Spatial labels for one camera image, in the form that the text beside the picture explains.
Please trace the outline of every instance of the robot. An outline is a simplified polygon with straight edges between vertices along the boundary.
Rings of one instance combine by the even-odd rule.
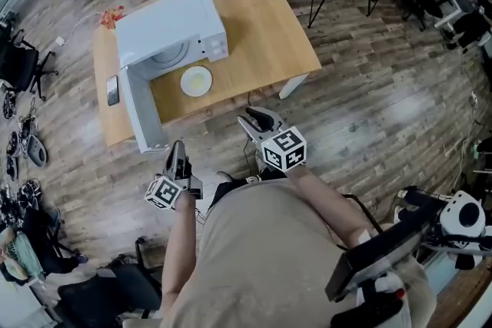
[[[296,127],[289,127],[277,113],[266,108],[248,107],[246,113],[251,120],[239,116],[238,123],[268,166],[285,172],[305,164],[307,143]],[[184,189],[201,198],[201,182],[191,174],[185,145],[176,141],[164,174],[152,182],[145,200],[167,209]],[[377,283],[394,277],[394,267],[420,247],[457,255],[458,269],[473,269],[485,256],[492,256],[492,226],[486,225],[484,209],[469,194],[458,191],[450,197],[407,187],[398,197],[414,208],[404,210],[401,220],[386,230],[363,209],[378,234],[343,253],[325,287],[330,301],[361,293],[363,303],[334,316],[332,327],[361,321],[364,326],[377,326],[399,313],[404,305],[403,288],[397,285],[379,290]]]

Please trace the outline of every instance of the seated person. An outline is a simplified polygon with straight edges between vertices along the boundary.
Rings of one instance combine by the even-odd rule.
[[[478,7],[453,23],[453,29],[456,34],[444,31],[444,34],[451,40],[447,45],[448,49],[455,49],[458,44],[462,48],[466,48],[490,31],[490,26],[492,25],[492,3],[490,0],[472,0],[472,2]]]
[[[10,227],[0,233],[0,263],[18,280],[39,277],[41,274],[72,272],[88,258],[81,254],[60,258],[49,243],[45,214],[27,208],[22,229],[17,233]]]

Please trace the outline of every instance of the hand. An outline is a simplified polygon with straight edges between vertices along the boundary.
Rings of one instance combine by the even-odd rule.
[[[188,193],[188,191],[183,190],[176,200],[175,210],[176,212],[194,212],[196,208],[196,198]]]
[[[0,259],[9,260],[11,257],[8,255],[7,250],[0,248]]]

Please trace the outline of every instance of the white cable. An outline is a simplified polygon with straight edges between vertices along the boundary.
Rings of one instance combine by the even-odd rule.
[[[90,14],[90,15],[86,15],[83,19],[81,19],[79,22],[77,22],[77,23],[74,25],[74,28],[73,28],[73,29],[72,29],[72,31],[71,31],[70,38],[68,38],[68,40],[67,40],[67,41],[65,41],[65,43],[64,43],[63,45],[66,45],[66,44],[67,44],[67,43],[71,40],[71,38],[72,38],[72,37],[74,37],[75,29],[77,28],[77,26],[79,26],[79,25],[80,25],[83,21],[85,21],[86,19],[88,19],[88,18],[92,17],[93,15],[98,15],[98,14],[102,15],[102,12],[93,12],[92,14]]]
[[[475,119],[475,108],[473,108],[473,107],[471,108],[471,116],[472,116],[472,118],[474,120]],[[464,145],[470,139],[471,126],[472,126],[473,123],[474,123],[474,121],[472,121],[470,123],[470,125],[468,126],[468,136],[467,136],[467,139],[463,141],[463,144],[461,144],[460,172],[458,173],[456,179],[454,180],[453,189],[456,186],[456,182],[458,182],[458,179],[460,179],[460,176],[461,176],[461,171],[463,169],[462,166],[463,166],[463,157],[464,157]]]

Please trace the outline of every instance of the cable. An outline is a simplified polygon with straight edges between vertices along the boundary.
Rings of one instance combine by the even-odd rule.
[[[196,216],[197,222],[203,226],[205,224],[205,217],[204,217],[204,215],[201,214],[201,212],[200,212],[200,210],[198,208],[195,208],[194,211],[197,213],[197,216]]]
[[[243,154],[244,154],[244,158],[246,159],[246,163],[248,163],[249,176],[251,176],[253,174],[253,170],[251,169],[251,165],[249,164],[248,156],[246,155],[246,147],[248,146],[248,144],[249,144],[249,138],[246,140],[246,144],[243,147]]]
[[[92,17],[93,15],[99,15],[99,14],[102,15],[102,12],[93,12],[92,14],[86,15],[83,19],[81,19],[79,22],[77,22],[74,25],[74,28],[71,30],[70,37],[68,38],[67,41],[65,41],[65,43],[63,43],[63,45],[67,45],[68,42],[71,40],[71,38],[74,37],[75,29],[77,28],[77,26],[79,26],[83,21],[85,21],[86,19]]]
[[[475,109],[472,107],[471,108],[471,111],[472,111],[472,118],[475,119]],[[461,144],[461,159],[460,159],[460,172],[458,173],[458,175],[456,176],[456,179],[454,180],[453,182],[453,189],[454,187],[456,186],[456,182],[458,182],[458,179],[460,178],[461,176],[461,171],[463,170],[463,158],[464,158],[464,145],[468,142],[468,140],[470,139],[470,132],[471,132],[471,125],[473,124],[473,122],[471,122],[468,126],[468,136],[467,138],[463,141],[463,144]]]

